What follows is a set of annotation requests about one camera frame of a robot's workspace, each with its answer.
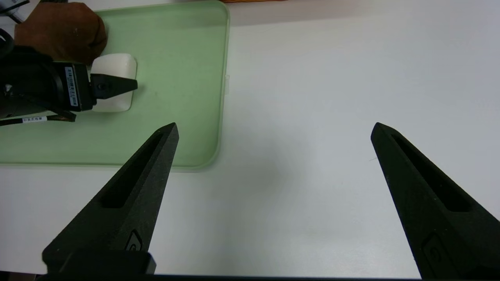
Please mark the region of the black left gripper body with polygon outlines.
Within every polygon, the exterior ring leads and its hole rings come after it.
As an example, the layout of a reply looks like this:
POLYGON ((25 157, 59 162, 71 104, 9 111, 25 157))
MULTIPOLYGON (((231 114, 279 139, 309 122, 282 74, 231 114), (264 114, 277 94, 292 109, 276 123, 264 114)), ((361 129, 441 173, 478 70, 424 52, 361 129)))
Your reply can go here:
POLYGON ((91 110, 95 98, 91 94, 89 74, 86 65, 69 62, 53 62, 52 67, 57 76, 57 103, 64 109, 73 112, 91 110))

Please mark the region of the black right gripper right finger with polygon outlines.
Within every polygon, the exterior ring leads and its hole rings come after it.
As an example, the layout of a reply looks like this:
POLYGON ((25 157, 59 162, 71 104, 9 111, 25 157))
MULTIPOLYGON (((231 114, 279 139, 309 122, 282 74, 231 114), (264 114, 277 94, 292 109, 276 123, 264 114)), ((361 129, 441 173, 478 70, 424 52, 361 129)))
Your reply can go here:
POLYGON ((498 281, 499 220, 394 128, 370 139, 421 278, 498 281))

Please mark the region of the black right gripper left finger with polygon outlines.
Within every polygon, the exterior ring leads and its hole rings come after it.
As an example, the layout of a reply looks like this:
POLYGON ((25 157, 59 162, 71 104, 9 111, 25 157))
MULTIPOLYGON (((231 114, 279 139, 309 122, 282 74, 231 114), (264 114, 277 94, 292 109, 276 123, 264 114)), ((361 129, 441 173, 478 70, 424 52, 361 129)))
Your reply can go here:
POLYGON ((173 165, 175 123, 156 130, 43 250, 48 274, 153 274, 148 252, 173 165))

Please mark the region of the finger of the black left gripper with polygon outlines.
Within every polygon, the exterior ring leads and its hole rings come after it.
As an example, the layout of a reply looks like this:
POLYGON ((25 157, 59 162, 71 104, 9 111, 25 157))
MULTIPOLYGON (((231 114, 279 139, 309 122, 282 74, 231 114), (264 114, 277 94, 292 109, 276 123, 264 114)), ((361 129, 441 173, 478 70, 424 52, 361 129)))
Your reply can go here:
POLYGON ((135 79, 121 78, 112 75, 91 74, 91 95, 98 100, 106 100, 138 89, 135 79))

